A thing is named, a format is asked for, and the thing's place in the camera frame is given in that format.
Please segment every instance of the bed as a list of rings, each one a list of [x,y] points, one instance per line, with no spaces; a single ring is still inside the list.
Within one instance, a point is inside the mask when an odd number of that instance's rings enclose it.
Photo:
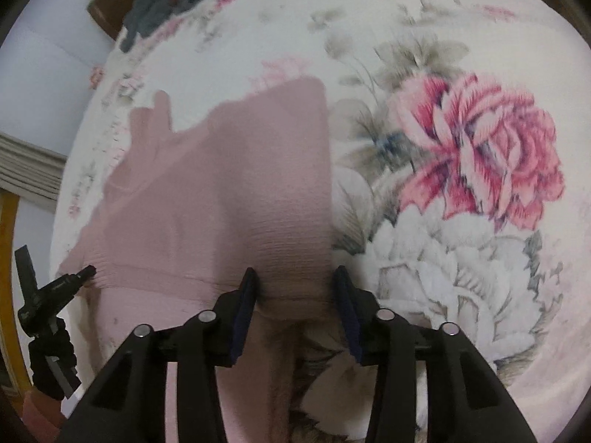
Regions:
[[[540,0],[204,0],[114,50],[103,73],[64,173],[52,275],[125,158],[133,108],[163,90],[180,131],[223,101],[315,76],[330,106],[335,265],[413,322],[459,322],[540,443],[563,430],[591,384],[591,53],[555,11]],[[478,128],[454,133],[477,114]],[[144,297],[67,308],[84,385],[152,317]],[[158,297],[179,312],[161,325],[195,310]],[[116,336],[93,328],[101,312],[119,320]],[[333,327],[310,324],[304,342],[292,440],[362,440],[373,370],[354,365]]]

